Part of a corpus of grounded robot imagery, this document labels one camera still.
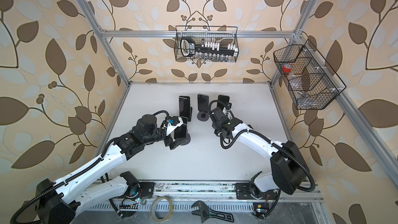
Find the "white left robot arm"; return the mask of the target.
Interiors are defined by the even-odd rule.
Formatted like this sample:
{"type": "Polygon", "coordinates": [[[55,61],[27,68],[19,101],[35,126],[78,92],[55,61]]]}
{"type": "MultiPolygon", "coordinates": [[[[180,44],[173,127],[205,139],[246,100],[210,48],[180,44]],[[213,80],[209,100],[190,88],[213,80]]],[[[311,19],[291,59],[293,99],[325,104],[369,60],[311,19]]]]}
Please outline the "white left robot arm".
{"type": "Polygon", "coordinates": [[[175,149],[183,140],[174,140],[172,133],[186,129],[187,120],[183,117],[166,115],[161,126],[157,126],[156,114],[144,115],[129,132],[108,141],[103,151],[90,162],[55,181],[46,179],[39,183],[35,198],[20,207],[10,223],[17,224],[19,216],[34,206],[39,218],[36,223],[69,224],[87,208],[106,199],[127,195],[139,184],[130,172],[94,187],[92,183],[143,151],[146,145],[163,141],[166,147],[175,149]]]}

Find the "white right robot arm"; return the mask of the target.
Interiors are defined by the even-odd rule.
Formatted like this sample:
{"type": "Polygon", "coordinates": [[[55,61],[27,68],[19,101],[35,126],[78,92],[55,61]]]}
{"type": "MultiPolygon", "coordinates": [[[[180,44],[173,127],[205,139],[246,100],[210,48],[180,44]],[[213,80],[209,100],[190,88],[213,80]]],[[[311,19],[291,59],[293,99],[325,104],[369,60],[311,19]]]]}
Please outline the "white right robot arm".
{"type": "Polygon", "coordinates": [[[232,148],[235,143],[242,143],[268,161],[269,171],[260,171],[249,181],[249,192],[253,198],[259,199],[270,190],[288,195],[296,190],[315,190],[315,180],[295,143],[266,137],[236,118],[220,100],[209,103],[208,114],[224,150],[232,148]]]}

